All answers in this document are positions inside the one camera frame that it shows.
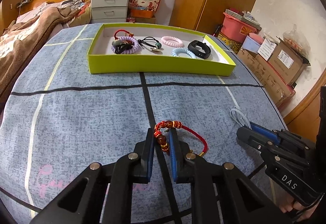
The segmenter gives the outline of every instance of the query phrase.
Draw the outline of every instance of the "human hand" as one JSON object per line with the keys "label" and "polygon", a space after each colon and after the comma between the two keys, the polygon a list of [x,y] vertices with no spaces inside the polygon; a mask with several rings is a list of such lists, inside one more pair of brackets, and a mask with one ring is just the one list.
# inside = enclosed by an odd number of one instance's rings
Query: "human hand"
{"label": "human hand", "polygon": [[[319,202],[312,208],[310,208],[309,210],[305,211],[300,218],[297,220],[297,222],[302,221],[302,220],[306,220],[308,218],[311,217],[311,215],[313,214],[313,212],[315,211],[315,209],[317,208]],[[284,202],[279,206],[279,208],[281,209],[281,211],[283,213],[286,212],[290,212],[293,209],[296,210],[303,210],[305,209],[304,206],[302,206],[298,201],[294,202],[294,198],[292,196],[290,196],[288,193],[285,196],[285,200]]]}

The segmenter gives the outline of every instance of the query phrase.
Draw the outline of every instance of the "white drawer cabinet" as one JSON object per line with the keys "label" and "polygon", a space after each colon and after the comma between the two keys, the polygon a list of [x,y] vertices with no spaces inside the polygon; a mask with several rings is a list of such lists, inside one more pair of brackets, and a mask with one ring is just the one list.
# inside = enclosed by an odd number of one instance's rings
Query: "white drawer cabinet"
{"label": "white drawer cabinet", "polygon": [[91,23],[122,21],[127,18],[129,0],[92,0]]}

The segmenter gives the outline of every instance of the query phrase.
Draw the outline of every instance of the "red bracelet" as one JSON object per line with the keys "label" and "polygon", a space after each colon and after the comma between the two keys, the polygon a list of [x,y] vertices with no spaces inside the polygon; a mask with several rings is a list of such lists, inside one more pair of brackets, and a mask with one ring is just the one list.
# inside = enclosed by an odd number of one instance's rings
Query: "red bracelet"
{"label": "red bracelet", "polygon": [[154,137],[157,139],[157,142],[161,145],[162,151],[170,154],[170,148],[169,148],[169,144],[166,142],[166,137],[160,131],[160,129],[163,129],[163,128],[168,128],[168,129],[176,128],[176,129],[184,129],[184,130],[189,131],[190,133],[194,134],[198,139],[200,139],[201,142],[204,144],[203,151],[201,154],[199,154],[199,156],[203,156],[207,152],[208,145],[202,136],[200,136],[198,133],[194,132],[192,129],[182,125],[182,123],[180,121],[171,121],[171,120],[161,121],[157,125],[155,125]]}
{"label": "red bracelet", "polygon": [[127,34],[129,34],[130,37],[133,37],[133,36],[134,36],[134,34],[130,33],[130,32],[127,31],[127,30],[119,29],[119,30],[117,30],[117,31],[115,32],[115,39],[118,39],[118,37],[117,37],[117,33],[118,33],[118,32],[126,32]]}

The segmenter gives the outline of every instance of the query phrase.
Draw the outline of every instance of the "metal screw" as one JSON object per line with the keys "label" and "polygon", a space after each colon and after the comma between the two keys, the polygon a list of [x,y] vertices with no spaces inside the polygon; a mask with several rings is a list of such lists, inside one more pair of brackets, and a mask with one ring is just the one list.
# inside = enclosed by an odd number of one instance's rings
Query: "metal screw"
{"label": "metal screw", "polygon": [[128,158],[130,160],[135,160],[138,158],[138,154],[136,152],[132,152],[132,153],[128,154]]}
{"label": "metal screw", "polygon": [[230,163],[230,162],[226,162],[224,164],[224,168],[227,169],[227,170],[232,170],[234,168],[234,164]]}
{"label": "metal screw", "polygon": [[192,152],[188,152],[185,157],[188,159],[188,160],[193,160],[196,158],[196,154],[192,153]]}
{"label": "metal screw", "polygon": [[100,168],[100,164],[98,162],[93,162],[91,163],[89,168],[91,168],[91,170],[97,170],[98,168]]}

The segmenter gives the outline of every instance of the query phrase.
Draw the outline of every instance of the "blue bedsheet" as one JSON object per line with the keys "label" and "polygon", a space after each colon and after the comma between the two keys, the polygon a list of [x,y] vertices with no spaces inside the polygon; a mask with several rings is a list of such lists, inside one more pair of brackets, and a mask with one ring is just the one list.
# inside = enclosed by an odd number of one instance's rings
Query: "blue bedsheet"
{"label": "blue bedsheet", "polygon": [[[207,161],[232,162],[246,175],[262,163],[257,151],[236,141],[239,126],[230,109],[238,104],[250,121],[268,129],[285,128],[285,124],[265,89],[231,51],[227,53],[237,66],[229,77],[91,75],[86,54],[100,26],[60,31],[18,78],[0,128],[1,188],[42,209],[90,163],[112,163],[131,152],[150,126],[144,87],[155,121],[180,120],[202,135],[209,145]],[[201,152],[202,143],[195,137],[185,131],[179,135],[196,153]],[[165,160],[170,168],[168,156]],[[272,199],[263,170],[252,180]],[[173,184],[173,190],[179,211],[189,208],[190,186]],[[1,192],[0,198],[19,224],[29,223],[35,215]],[[168,215],[171,209],[155,155],[150,184],[134,185],[132,223]],[[191,216],[182,221],[191,223]]]}

